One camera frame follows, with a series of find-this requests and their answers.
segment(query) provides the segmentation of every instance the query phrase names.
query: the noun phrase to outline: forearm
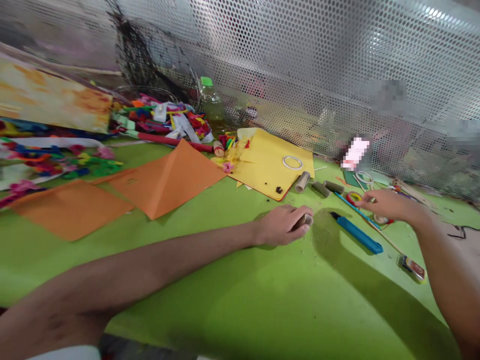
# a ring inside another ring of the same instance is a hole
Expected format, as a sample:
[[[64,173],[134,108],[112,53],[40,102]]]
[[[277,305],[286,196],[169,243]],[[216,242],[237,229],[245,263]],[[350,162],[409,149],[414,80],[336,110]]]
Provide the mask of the forearm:
[[[69,297],[69,313],[114,315],[217,259],[255,245],[256,236],[251,222],[157,242],[72,268],[38,291]]]
[[[2,355],[20,360],[74,345],[97,345],[120,311],[221,257],[256,245],[257,225],[157,242],[54,277],[2,315]]]
[[[432,216],[411,223],[435,301],[459,344],[480,348],[480,286],[452,240]]]

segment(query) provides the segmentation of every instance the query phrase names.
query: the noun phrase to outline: colorful tape roll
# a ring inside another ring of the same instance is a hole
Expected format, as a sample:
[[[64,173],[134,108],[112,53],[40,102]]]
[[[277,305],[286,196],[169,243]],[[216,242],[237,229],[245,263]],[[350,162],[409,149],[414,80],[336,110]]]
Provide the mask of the colorful tape roll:
[[[353,206],[355,206],[355,202],[362,200],[362,196],[361,196],[358,192],[350,191],[350,192],[346,195],[346,200],[347,200],[350,204],[352,204]]]

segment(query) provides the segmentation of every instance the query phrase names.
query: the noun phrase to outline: yellow paper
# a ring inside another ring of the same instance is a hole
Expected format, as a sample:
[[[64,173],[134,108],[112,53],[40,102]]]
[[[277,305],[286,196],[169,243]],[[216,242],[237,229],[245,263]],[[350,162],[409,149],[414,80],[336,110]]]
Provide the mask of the yellow paper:
[[[299,159],[303,166],[298,170],[290,170],[284,166],[283,159],[291,156]],[[240,156],[240,160],[250,163],[263,164],[269,170],[284,168],[297,175],[308,171],[313,178],[314,159],[311,151],[302,149],[292,143],[276,137],[263,129],[257,129],[250,141],[250,147],[245,149]]]
[[[222,158],[223,162],[230,161],[234,165],[229,177],[279,201],[303,171],[308,171],[312,177],[314,176],[313,154],[310,151],[262,129],[256,129],[254,134],[250,130],[246,136],[240,136],[241,132],[239,129],[240,140],[236,148],[228,150]],[[250,147],[245,149],[248,140]],[[286,168],[283,164],[285,156],[298,158],[302,161],[303,167],[299,170]],[[281,187],[283,191],[277,193],[277,187]]]

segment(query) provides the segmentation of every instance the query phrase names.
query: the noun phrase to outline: metal mesh wall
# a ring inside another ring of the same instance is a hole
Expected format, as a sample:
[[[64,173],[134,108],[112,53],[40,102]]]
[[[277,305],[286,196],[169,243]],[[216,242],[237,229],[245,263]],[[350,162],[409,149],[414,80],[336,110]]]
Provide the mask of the metal mesh wall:
[[[475,0],[119,4],[178,82],[187,71],[179,56],[213,78],[235,125],[330,156],[352,133],[368,134],[374,169],[479,199]],[[103,0],[3,0],[0,41],[63,64],[115,69],[107,9]]]

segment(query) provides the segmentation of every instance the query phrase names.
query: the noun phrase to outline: orange painted paper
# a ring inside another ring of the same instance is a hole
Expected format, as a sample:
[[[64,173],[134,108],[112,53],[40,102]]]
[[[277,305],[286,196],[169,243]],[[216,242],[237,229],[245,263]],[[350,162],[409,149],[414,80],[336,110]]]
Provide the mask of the orange painted paper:
[[[218,166],[181,140],[170,154],[116,177],[110,184],[154,220],[225,176]]]
[[[77,179],[26,196],[14,202],[11,208],[61,239],[72,242],[111,223],[134,206]]]

